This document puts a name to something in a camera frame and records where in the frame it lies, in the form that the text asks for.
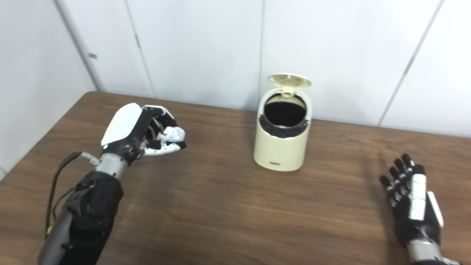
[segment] robotic hand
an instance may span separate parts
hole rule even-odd
[[[408,154],[394,161],[392,181],[380,180],[386,187],[396,221],[394,232],[407,248],[413,265],[459,265],[440,252],[443,217],[432,191],[427,191],[427,177],[422,165],[415,165]]]
[[[163,155],[186,147],[185,131],[162,106],[128,104],[119,109],[101,141],[100,159],[86,152],[71,154],[54,176],[46,217],[46,241],[39,265],[94,265],[111,233],[118,204],[123,196],[120,178],[142,156]],[[54,225],[49,218],[57,177],[77,157],[86,158],[95,169],[68,193]]]

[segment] trash can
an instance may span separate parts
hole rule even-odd
[[[311,82],[294,74],[275,74],[268,81],[278,88],[260,100],[253,158],[262,167],[294,171],[304,163],[311,125],[311,100],[299,89]]]

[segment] open lid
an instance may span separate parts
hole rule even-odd
[[[290,73],[270,75],[268,81],[277,87],[281,87],[285,97],[292,96],[294,89],[302,89],[311,85],[311,81],[306,77]]]

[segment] wood grain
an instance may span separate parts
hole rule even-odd
[[[426,165],[444,255],[471,264],[470,139],[314,120],[304,166],[274,172],[253,161],[254,112],[99,92],[0,182],[0,264],[35,264],[56,167],[74,151],[99,155],[115,111],[131,102],[167,107],[188,148],[128,168],[101,265],[409,264],[378,181],[403,152]],[[89,170],[71,163],[57,193]]]

